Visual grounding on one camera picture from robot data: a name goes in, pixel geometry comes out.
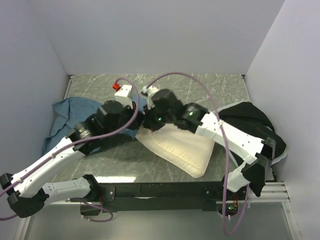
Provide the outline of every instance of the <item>white wall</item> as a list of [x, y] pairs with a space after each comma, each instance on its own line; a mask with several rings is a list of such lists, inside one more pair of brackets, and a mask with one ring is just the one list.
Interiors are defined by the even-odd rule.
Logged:
[[68, 74], [245, 74], [284, 0], [28, 0]]
[[[0, 7], [0, 175], [40, 157], [54, 120], [51, 104], [63, 98], [67, 74], [26, 0]], [[0, 216], [8, 217], [7, 196]], [[13, 239], [19, 219], [0, 221], [1, 239]]]
[[319, 239], [320, 1], [287, 0], [246, 75], [249, 95], [288, 145], [277, 166], [306, 240]]

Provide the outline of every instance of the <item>white pillow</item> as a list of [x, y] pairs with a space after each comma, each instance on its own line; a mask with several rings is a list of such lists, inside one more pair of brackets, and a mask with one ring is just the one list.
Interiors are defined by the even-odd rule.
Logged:
[[207, 169], [215, 142], [167, 123], [158, 131], [141, 127], [136, 139], [159, 157], [181, 168], [194, 178]]

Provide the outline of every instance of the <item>gray marble surface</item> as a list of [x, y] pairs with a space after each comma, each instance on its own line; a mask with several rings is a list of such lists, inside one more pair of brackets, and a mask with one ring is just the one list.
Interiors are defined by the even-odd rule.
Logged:
[[[98, 102], [114, 99], [112, 84], [119, 77], [131, 79], [141, 91], [157, 74], [100, 74], [75, 75], [68, 97], [86, 97]], [[218, 107], [234, 102], [249, 101], [244, 80], [240, 74], [194, 74], [213, 94]], [[183, 102], [195, 102], [213, 110], [212, 103], [196, 82], [180, 75], [164, 77], [155, 86], [168, 88]], [[68, 181], [84, 174], [93, 174], [98, 182], [201, 182], [221, 181], [225, 175], [226, 151], [215, 144], [206, 173], [193, 178], [175, 165], [153, 154], [137, 140], [117, 135], [105, 140], [105, 147], [83, 159], [72, 162], [61, 170], [53, 182]], [[230, 161], [230, 171], [235, 165]]]

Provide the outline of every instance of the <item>table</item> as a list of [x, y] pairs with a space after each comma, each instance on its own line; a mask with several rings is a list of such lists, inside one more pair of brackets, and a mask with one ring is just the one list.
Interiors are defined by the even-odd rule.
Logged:
[[[141, 91], [143, 86], [159, 74], [93, 74], [75, 75], [71, 78], [68, 97], [86, 97], [98, 102], [114, 99], [112, 84], [119, 77], [131, 79]], [[243, 77], [240, 74], [193, 74], [213, 94], [218, 107], [239, 101], [249, 101]], [[155, 83], [155, 86], [172, 90], [183, 102], [195, 102], [213, 110], [204, 90], [193, 80], [170, 75]], [[214, 145], [204, 176], [193, 178], [175, 165], [167, 162], [145, 148], [136, 139], [117, 135], [105, 140], [105, 147], [80, 161], [66, 165], [54, 177], [53, 182], [68, 181], [92, 174], [99, 183], [181, 183], [221, 181], [225, 175], [225, 149]], [[230, 161], [229, 171], [235, 169]]]

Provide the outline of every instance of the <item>blue cloth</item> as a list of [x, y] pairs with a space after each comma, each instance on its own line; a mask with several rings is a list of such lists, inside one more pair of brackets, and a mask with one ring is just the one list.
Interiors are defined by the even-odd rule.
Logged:
[[[144, 111], [144, 105], [147, 100], [139, 96], [140, 106], [139, 111]], [[137, 97], [132, 98], [133, 102], [137, 101]], [[42, 154], [46, 154], [54, 148], [61, 139], [68, 135], [78, 123], [83, 122], [91, 114], [95, 114], [102, 103], [94, 101], [86, 97], [69, 97], [63, 101], [54, 103], [53, 110], [58, 114], [49, 137], [47, 137], [42, 145]], [[120, 134], [129, 135], [134, 138], [138, 130], [125, 129]]]

